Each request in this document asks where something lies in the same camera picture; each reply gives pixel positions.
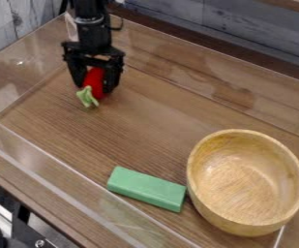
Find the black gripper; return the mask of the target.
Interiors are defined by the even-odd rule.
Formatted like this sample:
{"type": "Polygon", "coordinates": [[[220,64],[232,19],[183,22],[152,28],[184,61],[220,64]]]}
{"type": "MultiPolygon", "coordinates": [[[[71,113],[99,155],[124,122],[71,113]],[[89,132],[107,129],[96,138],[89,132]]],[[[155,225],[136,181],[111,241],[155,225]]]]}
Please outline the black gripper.
{"type": "Polygon", "coordinates": [[[64,62],[77,88],[83,86],[87,66],[104,68],[103,92],[111,93],[119,84],[125,53],[113,46],[85,47],[79,42],[61,42],[64,62]]]}

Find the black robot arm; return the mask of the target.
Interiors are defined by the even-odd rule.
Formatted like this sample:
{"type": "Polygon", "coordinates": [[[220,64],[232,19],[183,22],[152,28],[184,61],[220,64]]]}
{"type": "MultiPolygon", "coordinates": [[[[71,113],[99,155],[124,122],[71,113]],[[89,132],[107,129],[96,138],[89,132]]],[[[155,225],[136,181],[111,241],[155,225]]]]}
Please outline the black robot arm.
{"type": "Polygon", "coordinates": [[[125,55],[111,44],[111,32],[120,31],[123,25],[109,25],[107,3],[108,0],[73,0],[77,41],[61,42],[63,59],[75,85],[84,86],[88,67],[101,69],[99,89],[104,94],[111,93],[119,84],[125,55]]]}

